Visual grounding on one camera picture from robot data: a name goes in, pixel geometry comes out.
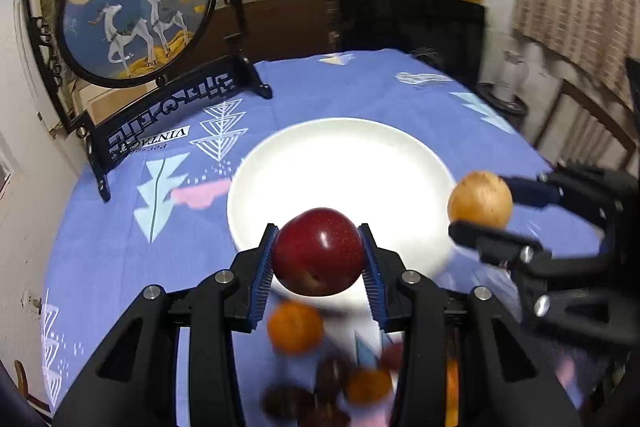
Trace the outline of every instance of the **white plate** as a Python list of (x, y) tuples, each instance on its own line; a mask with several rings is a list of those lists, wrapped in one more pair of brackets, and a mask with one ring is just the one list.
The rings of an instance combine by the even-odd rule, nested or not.
[[(369, 223), (381, 248), (407, 268), (436, 275), (450, 257), (447, 200), (455, 186), (431, 149), (394, 127), (356, 118), (327, 118), (287, 127), (259, 143), (236, 171), (226, 214), (238, 251), (255, 248), (267, 223), (282, 227), (316, 206)], [(324, 309), (364, 311), (362, 277), (344, 292), (305, 297), (274, 277), (287, 298)]]

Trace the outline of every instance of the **blue tablecloth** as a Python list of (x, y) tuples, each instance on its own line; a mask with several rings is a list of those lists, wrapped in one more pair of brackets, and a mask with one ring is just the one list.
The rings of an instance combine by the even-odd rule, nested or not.
[[(522, 176), (547, 170), (524, 139), (477, 97), (398, 51), (261, 62), (257, 70), (273, 87), (272, 100), (244, 92), (226, 102), (181, 108), (153, 129), (165, 131), (162, 136), (148, 140), (109, 173), (109, 203), (100, 199), (88, 168), (78, 180), (43, 291), (43, 372), (52, 406), (145, 285), (176, 291), (229, 266), (236, 254), (226, 222), (230, 179), (253, 147), (286, 126), (337, 116), (386, 123), (430, 147), (456, 179), (476, 169)], [(381, 163), (380, 176), (393, 175), (392, 170)], [(555, 255), (598, 249), (591, 227), (558, 208), (516, 208), (510, 229), (537, 236)], [(459, 250), (436, 282), (459, 291), (487, 285), (517, 313), (517, 293), (507, 273), (481, 265), (473, 252)], [(181, 335), (179, 425), (188, 423), (184, 340)], [(234, 344), (250, 427), (268, 424), (258, 410), (268, 383), (292, 378), (310, 387), (318, 356), (335, 350), (327, 340), (306, 357), (280, 356), (268, 342), (264, 321), (251, 335), (235, 335)], [(550, 351), (578, 402), (579, 388), (593, 383), (585, 376), (588, 359), (557, 346)]]

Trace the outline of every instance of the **apple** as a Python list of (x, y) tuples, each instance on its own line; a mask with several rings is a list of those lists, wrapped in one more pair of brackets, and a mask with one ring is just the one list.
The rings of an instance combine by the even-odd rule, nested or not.
[(278, 232), (271, 251), (273, 273), (293, 293), (335, 295), (351, 286), (364, 267), (356, 226), (331, 208), (312, 208)]
[(402, 346), (402, 342), (386, 346), (380, 353), (378, 365), (385, 367), (389, 371), (399, 371), (400, 367), (402, 367)]

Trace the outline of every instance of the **blurred fruit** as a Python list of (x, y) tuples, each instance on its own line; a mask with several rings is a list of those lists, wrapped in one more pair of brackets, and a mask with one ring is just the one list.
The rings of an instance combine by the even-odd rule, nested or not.
[(378, 365), (389, 371), (398, 371), (402, 365), (402, 342), (388, 344), (380, 353)]
[(456, 427), (460, 418), (460, 373), (458, 361), (447, 359), (447, 408), (444, 415), (445, 427)]
[(384, 399), (392, 390), (388, 370), (359, 369), (351, 373), (344, 397), (352, 405), (371, 405)]
[(271, 253), (273, 273), (293, 293), (334, 295), (351, 286), (364, 267), (358, 229), (330, 208), (312, 208), (278, 232)]
[(464, 219), (478, 225), (503, 229), (513, 212), (507, 184), (488, 171), (467, 174), (449, 196), (447, 213), (451, 221)]
[(333, 405), (323, 405), (307, 414), (302, 421), (298, 422), (299, 427), (347, 427), (351, 423), (351, 417), (336, 409)]
[(260, 398), (262, 411), (277, 420), (301, 419), (315, 406), (314, 396), (296, 385), (272, 385), (262, 393)]
[(287, 301), (270, 315), (267, 333), (273, 347), (287, 355), (299, 355), (322, 341), (322, 317), (311, 306)]
[(324, 359), (318, 364), (314, 392), (319, 403), (335, 403), (347, 385), (352, 368), (351, 363), (341, 357)]

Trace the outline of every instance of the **deer painting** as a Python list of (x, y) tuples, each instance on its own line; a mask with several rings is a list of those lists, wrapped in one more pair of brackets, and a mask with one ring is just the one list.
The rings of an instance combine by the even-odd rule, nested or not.
[[(126, 55), (124, 46), (129, 44), (136, 36), (142, 37), (146, 41), (146, 64), (147, 66), (155, 66), (156, 64), (156, 51), (154, 49), (154, 39), (149, 33), (146, 27), (146, 20), (140, 18), (133, 26), (127, 27), (126, 30), (119, 31), (113, 18), (122, 9), (121, 4), (114, 6), (105, 6), (100, 14), (101, 18), (104, 18), (104, 33), (109, 43), (109, 54), (107, 59), (111, 64), (122, 64), (127, 74), (130, 74), (129, 67), (127, 66), (127, 60), (132, 55)], [(113, 58), (113, 55), (118, 54), (120, 58)]]
[(166, 42), (166, 38), (164, 37), (164, 32), (167, 31), (172, 26), (176, 25), (182, 28), (182, 32), (184, 35), (184, 45), (187, 45), (188, 35), (187, 35), (187, 25), (184, 23), (184, 19), (182, 18), (182, 13), (176, 10), (169, 10), (165, 15), (163, 13), (162, 19), (160, 18), (159, 6), (161, 0), (147, 0), (149, 4), (151, 4), (151, 27), (160, 37), (160, 42), (162, 42), (162, 48), (164, 49), (164, 56), (169, 56), (169, 45)]

